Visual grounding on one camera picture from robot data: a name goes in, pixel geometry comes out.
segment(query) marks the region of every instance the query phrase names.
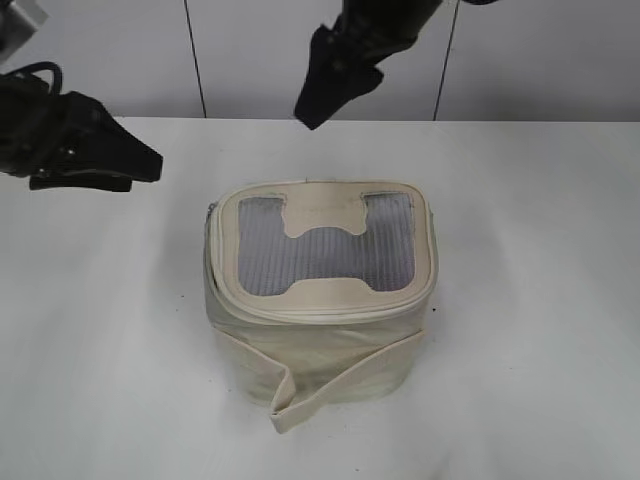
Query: black cable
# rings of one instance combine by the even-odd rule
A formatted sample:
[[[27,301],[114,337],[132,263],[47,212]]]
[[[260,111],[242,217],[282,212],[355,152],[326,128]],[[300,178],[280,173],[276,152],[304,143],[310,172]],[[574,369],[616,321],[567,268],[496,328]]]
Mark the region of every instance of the black cable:
[[[64,77],[62,75],[62,70],[60,69],[60,67],[53,62],[33,63],[31,65],[27,65],[26,67],[13,70],[12,72],[7,73],[7,76],[33,75],[40,72],[51,72],[53,79],[51,81],[51,88],[49,89],[49,93],[53,96],[60,95]]]
[[[442,76],[440,77],[440,87],[438,88],[438,97],[436,98],[436,106],[433,110],[433,121],[438,120],[440,113],[440,102],[442,101],[442,93],[444,91],[444,82],[447,79],[447,70],[449,69],[449,56],[453,47],[453,38],[456,34],[456,25],[458,24],[458,14],[460,13],[460,0],[456,3],[456,9],[453,12],[453,22],[451,24],[451,33],[449,34],[449,44],[447,45],[447,54],[444,57],[444,66],[442,67]]]

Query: fabric strap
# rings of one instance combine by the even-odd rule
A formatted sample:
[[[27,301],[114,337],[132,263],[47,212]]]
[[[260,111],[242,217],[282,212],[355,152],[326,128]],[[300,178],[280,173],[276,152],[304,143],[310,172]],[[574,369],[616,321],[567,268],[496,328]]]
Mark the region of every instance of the fabric strap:
[[[387,345],[342,372],[310,397],[292,404],[296,396],[296,385],[289,367],[231,335],[218,329],[216,333],[229,348],[235,351],[236,357],[243,359],[246,366],[265,373],[277,374],[281,378],[271,401],[271,421],[278,433],[285,433],[305,422],[343,390],[382,372],[389,364],[410,361],[425,335],[421,330],[410,337]]]

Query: white table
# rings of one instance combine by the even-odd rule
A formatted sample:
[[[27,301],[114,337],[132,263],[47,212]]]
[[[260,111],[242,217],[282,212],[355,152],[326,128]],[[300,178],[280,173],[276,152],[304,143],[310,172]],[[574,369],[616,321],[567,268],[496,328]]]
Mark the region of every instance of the white table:
[[[131,194],[0,177],[0,478],[640,478],[640,124],[128,118]],[[390,178],[427,193],[441,275],[408,381],[289,434],[226,383],[209,202]]]

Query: mesh panel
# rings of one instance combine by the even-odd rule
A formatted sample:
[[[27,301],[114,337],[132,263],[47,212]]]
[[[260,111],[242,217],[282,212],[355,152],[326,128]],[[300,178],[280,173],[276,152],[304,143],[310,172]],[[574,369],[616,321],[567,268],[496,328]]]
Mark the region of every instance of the mesh panel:
[[[299,280],[358,278],[373,290],[401,290],[415,274],[411,199],[404,193],[364,197],[362,235],[334,227],[314,228],[298,238],[284,233],[279,198],[249,198],[239,205],[238,275],[253,295],[285,293]]]

